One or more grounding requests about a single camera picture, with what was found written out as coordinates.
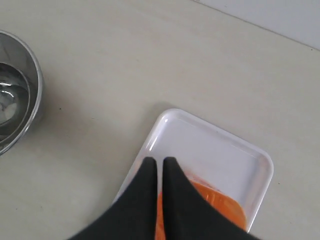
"orange food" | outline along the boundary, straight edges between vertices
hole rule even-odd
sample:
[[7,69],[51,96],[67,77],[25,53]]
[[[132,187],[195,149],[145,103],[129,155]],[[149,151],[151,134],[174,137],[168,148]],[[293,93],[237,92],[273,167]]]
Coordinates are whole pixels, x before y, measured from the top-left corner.
[[[224,215],[227,219],[233,222],[238,227],[246,230],[246,216],[239,205],[232,198],[213,190],[212,188],[200,183],[191,181],[193,186],[198,190],[202,197],[207,200],[217,211]],[[162,193],[157,201],[157,217],[155,228],[155,240],[165,240],[164,216],[162,211]]]

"white plastic tray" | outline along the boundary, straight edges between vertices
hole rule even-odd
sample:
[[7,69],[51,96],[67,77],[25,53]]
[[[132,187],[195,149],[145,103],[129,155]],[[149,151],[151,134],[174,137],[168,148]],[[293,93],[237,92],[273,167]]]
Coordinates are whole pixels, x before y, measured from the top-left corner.
[[144,157],[158,166],[159,190],[165,157],[205,180],[243,208],[247,230],[258,212],[274,167],[269,155],[245,140],[181,109],[163,112],[138,153],[115,200],[123,193]]

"stainless steel bowl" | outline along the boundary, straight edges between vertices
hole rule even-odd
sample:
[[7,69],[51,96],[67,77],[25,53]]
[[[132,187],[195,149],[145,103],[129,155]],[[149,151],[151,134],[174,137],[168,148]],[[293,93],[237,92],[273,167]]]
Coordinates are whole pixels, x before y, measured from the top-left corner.
[[[28,99],[26,99],[26,95],[22,94],[23,91],[17,91],[14,88],[12,88],[14,91],[12,93],[16,94],[17,96],[10,92],[8,93],[12,94],[12,99],[17,98],[18,95],[20,95],[21,98],[24,98],[24,100],[20,99],[22,111],[23,108],[27,106],[27,103],[23,101],[29,101],[29,103],[25,109],[25,116],[22,117],[22,113],[21,115],[17,115],[17,118],[15,119],[17,120],[19,118],[20,122],[18,124],[15,122],[15,128],[13,126],[11,126],[10,129],[8,128],[7,133],[9,134],[7,134],[5,139],[0,139],[0,155],[2,155],[8,151],[19,139],[21,139],[21,137],[28,131],[30,126],[34,125],[35,122],[37,122],[37,120],[40,118],[42,114],[41,103],[44,82],[39,63],[31,49],[18,37],[2,30],[0,30],[0,63],[3,63],[3,66],[7,65],[13,67],[13,69],[16,69],[16,72],[10,70],[11,74],[8,74],[7,79],[5,80],[2,78],[2,82],[7,85],[20,85],[22,88],[27,88],[29,92]],[[23,84],[21,76],[27,81],[25,85]]]

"white countertop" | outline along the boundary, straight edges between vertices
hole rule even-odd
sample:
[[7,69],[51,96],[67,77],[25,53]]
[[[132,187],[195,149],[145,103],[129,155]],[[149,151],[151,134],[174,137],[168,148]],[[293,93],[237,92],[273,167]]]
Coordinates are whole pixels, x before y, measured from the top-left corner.
[[46,83],[42,122],[0,157],[1,239],[64,240],[91,223],[171,107],[270,154],[253,234],[319,238],[319,51],[189,0],[13,0],[0,23]]

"orange sauce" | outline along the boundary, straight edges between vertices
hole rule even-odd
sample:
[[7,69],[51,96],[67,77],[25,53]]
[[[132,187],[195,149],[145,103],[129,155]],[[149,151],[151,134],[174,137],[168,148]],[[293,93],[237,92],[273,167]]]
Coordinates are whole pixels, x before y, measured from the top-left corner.
[[[238,227],[246,230],[246,216],[239,205],[232,198],[213,190],[210,187],[204,186],[197,182],[191,181],[193,186],[202,195],[202,197],[211,204],[217,211],[224,215],[227,219],[233,222]],[[155,227],[155,240],[165,240],[164,216],[162,211],[162,193],[157,200],[157,217]]]

